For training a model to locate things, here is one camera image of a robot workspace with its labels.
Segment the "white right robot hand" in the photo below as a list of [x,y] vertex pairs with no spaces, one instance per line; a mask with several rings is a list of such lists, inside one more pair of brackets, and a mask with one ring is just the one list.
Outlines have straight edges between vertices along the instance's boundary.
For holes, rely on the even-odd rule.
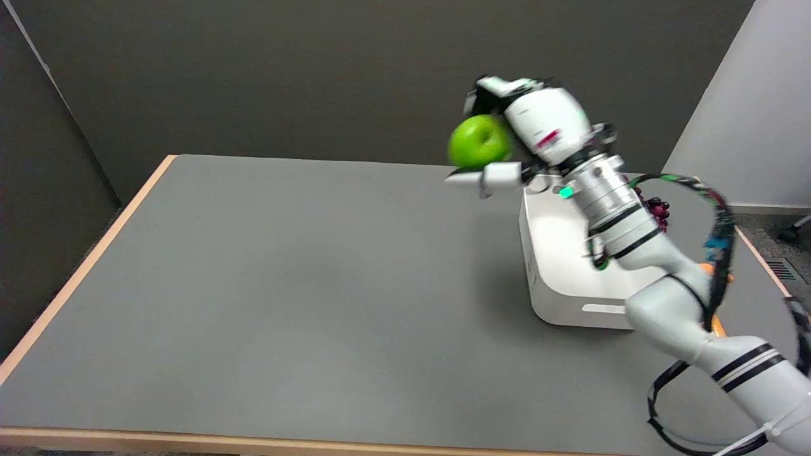
[[561,176],[609,153],[616,130],[593,124],[577,99],[550,80],[481,76],[464,101],[464,120],[448,142],[449,184],[479,196],[529,185],[538,174]]

